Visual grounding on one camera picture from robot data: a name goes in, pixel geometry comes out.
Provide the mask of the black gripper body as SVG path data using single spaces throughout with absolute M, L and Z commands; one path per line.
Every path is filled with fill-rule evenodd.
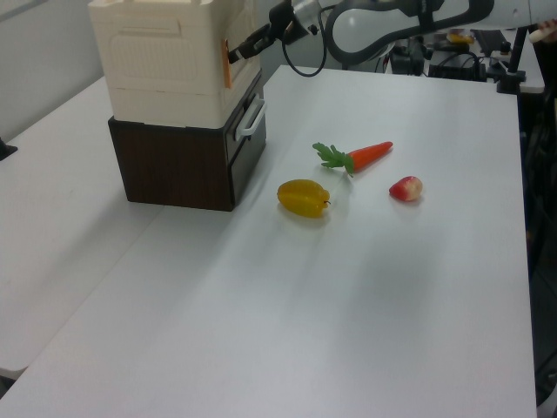
M 270 37 L 294 43 L 305 36 L 305 28 L 295 17 L 291 0 L 281 1 L 269 11 Z

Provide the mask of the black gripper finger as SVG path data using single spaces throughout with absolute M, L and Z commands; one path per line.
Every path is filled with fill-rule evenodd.
M 228 52 L 228 62 L 235 64 L 240 60 L 256 57 L 270 45 L 271 40 L 269 38 L 245 40 L 240 46 Z
M 247 39 L 239 46 L 239 49 L 264 49 L 272 43 L 270 38 L 271 25 L 265 24 L 255 30 Z

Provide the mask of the person's hand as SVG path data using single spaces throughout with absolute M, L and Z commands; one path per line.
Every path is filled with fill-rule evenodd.
M 529 40 L 532 44 L 538 42 L 552 43 L 556 41 L 556 20 L 551 19 L 538 24 L 536 30 L 529 35 Z

